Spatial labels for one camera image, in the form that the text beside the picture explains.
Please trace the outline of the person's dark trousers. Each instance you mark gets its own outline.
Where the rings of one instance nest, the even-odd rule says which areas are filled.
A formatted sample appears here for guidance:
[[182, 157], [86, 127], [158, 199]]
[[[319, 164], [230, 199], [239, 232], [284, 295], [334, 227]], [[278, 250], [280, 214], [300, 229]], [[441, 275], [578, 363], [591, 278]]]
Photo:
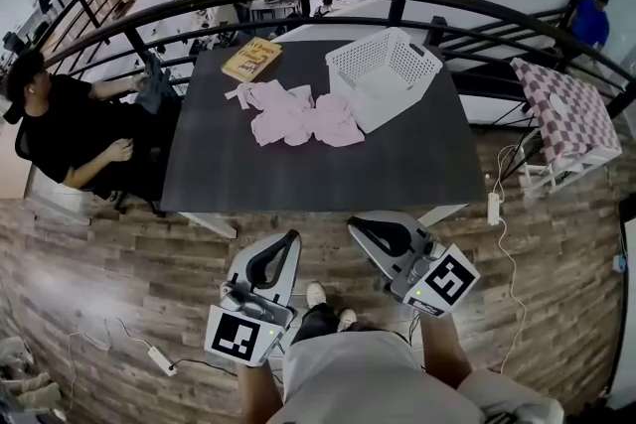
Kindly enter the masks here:
[[302, 318], [302, 323], [291, 345], [299, 342], [336, 334], [341, 324], [343, 312], [337, 313], [329, 304], [313, 306]]

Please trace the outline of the pink clothes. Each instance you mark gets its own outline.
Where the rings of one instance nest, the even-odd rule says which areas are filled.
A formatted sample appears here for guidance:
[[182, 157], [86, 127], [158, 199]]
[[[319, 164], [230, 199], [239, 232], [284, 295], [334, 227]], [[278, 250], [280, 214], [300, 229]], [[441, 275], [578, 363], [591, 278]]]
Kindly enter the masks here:
[[332, 92], [314, 98], [310, 85], [286, 89], [277, 80], [244, 82], [225, 98], [258, 111], [250, 126], [261, 147], [279, 141], [300, 146], [312, 138], [335, 148], [365, 141], [348, 101]]

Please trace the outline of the checkered tablecloth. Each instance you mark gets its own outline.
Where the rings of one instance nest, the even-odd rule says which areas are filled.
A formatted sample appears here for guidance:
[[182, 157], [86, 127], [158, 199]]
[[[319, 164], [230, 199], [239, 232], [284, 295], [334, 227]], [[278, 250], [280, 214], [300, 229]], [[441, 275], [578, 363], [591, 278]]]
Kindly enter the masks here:
[[622, 148], [596, 88], [568, 74], [519, 58], [511, 67], [535, 114], [548, 162], [576, 160], [589, 153], [602, 162], [622, 153]]

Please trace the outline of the white plastic laundry basket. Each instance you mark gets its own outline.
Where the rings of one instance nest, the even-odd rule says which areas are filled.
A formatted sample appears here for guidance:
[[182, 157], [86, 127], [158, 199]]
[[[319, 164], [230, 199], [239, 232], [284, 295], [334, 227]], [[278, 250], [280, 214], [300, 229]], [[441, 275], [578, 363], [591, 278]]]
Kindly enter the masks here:
[[330, 91], [345, 98], [366, 134], [420, 102], [442, 69], [405, 31], [387, 28], [325, 56]]

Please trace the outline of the grey cloth on railing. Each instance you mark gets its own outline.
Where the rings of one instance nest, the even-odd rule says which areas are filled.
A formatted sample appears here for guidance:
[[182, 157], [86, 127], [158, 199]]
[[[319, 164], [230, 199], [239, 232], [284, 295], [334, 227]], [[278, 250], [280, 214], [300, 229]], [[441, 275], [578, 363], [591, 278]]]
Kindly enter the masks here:
[[146, 54], [143, 84], [135, 103], [150, 114], [156, 115], [164, 102], [178, 98], [170, 84], [170, 72], [161, 66], [161, 61], [151, 53]]

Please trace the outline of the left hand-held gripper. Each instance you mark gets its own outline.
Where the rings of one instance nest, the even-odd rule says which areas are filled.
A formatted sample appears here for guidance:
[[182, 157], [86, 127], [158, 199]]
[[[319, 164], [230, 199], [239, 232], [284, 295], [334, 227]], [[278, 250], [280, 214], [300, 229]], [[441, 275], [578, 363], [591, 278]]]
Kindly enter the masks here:
[[222, 285], [220, 304], [210, 306], [206, 353], [247, 367], [259, 367], [267, 361], [297, 316], [286, 305], [295, 284], [301, 247], [300, 233], [290, 229], [237, 254], [232, 283], [246, 281], [260, 296], [229, 282]]

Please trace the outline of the person's white shirt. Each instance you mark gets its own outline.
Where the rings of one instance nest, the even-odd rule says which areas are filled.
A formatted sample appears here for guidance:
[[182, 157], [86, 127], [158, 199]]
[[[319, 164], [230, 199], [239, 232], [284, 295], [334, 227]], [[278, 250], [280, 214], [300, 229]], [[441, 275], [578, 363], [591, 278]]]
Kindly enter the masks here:
[[505, 375], [476, 370], [452, 388], [387, 331], [300, 341], [283, 364], [284, 402], [267, 424], [562, 424], [560, 404]]

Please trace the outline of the person's left forearm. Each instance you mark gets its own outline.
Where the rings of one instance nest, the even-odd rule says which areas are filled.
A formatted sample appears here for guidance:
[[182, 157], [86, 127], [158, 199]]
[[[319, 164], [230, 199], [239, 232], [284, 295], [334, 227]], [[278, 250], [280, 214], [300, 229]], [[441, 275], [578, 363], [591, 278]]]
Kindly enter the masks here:
[[242, 424], [267, 424], [283, 406], [268, 361], [258, 367], [238, 365], [238, 394]]

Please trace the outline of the white table leg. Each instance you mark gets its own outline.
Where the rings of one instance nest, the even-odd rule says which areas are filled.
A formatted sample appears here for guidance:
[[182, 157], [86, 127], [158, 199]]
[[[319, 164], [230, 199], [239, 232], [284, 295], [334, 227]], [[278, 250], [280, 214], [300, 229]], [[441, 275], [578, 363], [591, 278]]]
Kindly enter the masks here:
[[179, 215], [183, 216], [188, 221], [200, 227], [204, 227], [224, 238], [238, 238], [238, 231], [229, 222], [220, 218], [217, 214], [208, 212], [179, 212]]
[[449, 216], [461, 211], [466, 207], [466, 204], [462, 205], [453, 205], [453, 206], [439, 206], [436, 207], [418, 219], [418, 222], [421, 223], [424, 227], [431, 227]]

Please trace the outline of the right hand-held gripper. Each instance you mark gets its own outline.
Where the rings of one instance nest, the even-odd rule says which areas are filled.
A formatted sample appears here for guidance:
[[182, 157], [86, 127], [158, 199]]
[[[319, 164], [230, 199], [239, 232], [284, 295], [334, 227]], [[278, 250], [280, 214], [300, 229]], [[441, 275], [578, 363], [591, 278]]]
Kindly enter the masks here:
[[450, 314], [480, 279], [456, 245], [444, 245], [405, 212], [361, 212], [347, 220], [347, 227], [390, 280], [384, 292], [429, 316]]

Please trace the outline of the white table frame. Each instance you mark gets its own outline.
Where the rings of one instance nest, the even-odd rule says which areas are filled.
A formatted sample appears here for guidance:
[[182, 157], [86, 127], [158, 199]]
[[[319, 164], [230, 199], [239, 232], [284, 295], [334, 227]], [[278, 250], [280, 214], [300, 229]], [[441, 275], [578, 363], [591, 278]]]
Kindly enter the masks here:
[[607, 162], [606, 158], [592, 152], [583, 155], [561, 155], [551, 163], [540, 165], [524, 161], [521, 166], [524, 196], [535, 199], [552, 195]]

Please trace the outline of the yellow book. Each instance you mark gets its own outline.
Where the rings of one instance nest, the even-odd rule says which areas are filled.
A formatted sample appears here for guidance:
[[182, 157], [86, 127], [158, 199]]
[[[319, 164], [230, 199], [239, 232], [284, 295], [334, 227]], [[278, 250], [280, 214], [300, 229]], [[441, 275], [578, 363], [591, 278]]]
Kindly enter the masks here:
[[252, 82], [281, 53], [281, 45], [254, 37], [222, 65], [221, 71], [239, 82]]

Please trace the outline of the person's right forearm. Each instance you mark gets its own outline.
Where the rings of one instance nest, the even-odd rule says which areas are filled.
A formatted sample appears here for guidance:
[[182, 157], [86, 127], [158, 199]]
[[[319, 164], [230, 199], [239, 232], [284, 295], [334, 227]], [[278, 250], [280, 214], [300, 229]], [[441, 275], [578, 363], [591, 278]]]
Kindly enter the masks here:
[[432, 317], [420, 313], [419, 323], [426, 372], [446, 385], [458, 388], [473, 369], [460, 345], [452, 316]]

